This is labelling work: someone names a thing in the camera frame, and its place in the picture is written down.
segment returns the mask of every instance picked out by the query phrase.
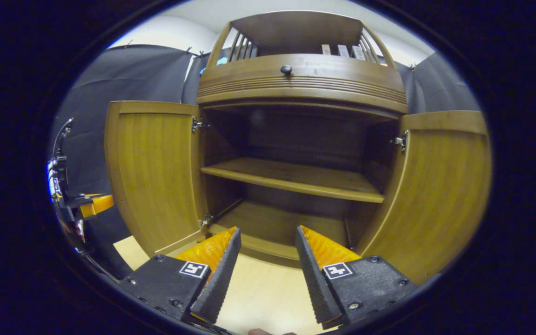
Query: cabinet knob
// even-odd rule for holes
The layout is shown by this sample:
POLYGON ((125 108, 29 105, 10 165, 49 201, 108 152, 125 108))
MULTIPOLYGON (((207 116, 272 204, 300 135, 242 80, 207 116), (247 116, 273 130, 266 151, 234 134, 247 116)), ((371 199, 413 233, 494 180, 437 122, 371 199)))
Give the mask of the cabinet knob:
POLYGON ((281 72, 283 72, 283 74, 285 74, 285 76, 288 76, 291 74, 291 72, 293 71, 293 68, 289 65, 285 65, 283 67, 281 67, 281 72))

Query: open cabinet door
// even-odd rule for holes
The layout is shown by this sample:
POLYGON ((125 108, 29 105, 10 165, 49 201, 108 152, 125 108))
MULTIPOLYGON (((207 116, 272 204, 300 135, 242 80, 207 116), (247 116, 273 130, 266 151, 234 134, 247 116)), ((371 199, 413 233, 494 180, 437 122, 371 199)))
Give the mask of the open cabinet door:
POLYGON ((148 256, 202 234, 200 132, 192 132, 198 113, 198 106, 170 102, 109 104, 105 156, 113 198, 148 256))
POLYGON ((491 187, 491 148, 481 112, 402 117, 406 150, 357 250, 380 255, 416 284, 448 265, 468 244, 491 187))

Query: bolt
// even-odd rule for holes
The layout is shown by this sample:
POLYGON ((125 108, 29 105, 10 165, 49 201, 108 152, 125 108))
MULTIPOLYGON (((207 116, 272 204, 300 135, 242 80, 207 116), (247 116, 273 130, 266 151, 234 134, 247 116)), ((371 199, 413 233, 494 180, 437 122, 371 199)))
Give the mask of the bolt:
POLYGON ((175 299, 171 299, 171 305, 177 307, 177 308, 181 308, 183 307, 183 303, 179 300, 175 300, 175 299))
POLYGON ((360 302, 353 302, 351 303, 348 308, 349 309, 358 309, 361 308, 362 304, 360 302))

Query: hand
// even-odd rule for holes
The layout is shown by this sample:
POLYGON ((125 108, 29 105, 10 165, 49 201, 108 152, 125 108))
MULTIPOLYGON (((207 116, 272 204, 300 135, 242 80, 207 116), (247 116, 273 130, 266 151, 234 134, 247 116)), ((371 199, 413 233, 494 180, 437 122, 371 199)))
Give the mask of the hand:
MULTIPOLYGON (((267 331, 265 331, 263 329, 256 328, 256 329, 251 329, 250 331, 248 331, 247 335, 272 335, 272 334, 268 333, 267 331)), ((283 335, 297 335, 297 334, 296 333, 285 333, 283 335)))

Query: wooden floor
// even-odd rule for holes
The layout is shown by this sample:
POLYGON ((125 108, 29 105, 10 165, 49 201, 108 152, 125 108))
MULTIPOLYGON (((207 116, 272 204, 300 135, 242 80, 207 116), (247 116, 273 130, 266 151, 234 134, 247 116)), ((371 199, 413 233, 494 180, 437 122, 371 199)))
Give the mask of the wooden floor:
MULTIPOLYGON (((187 250, 194 244, 181 249, 187 250)), ((115 243, 115 248, 134 270, 147 261, 133 237, 115 243)), ((177 255, 181 249, 168 256, 177 255)), ((326 331, 315 322, 302 270, 241 254, 216 324, 243 335, 254 328, 274 335, 289 332, 310 335, 326 331)))

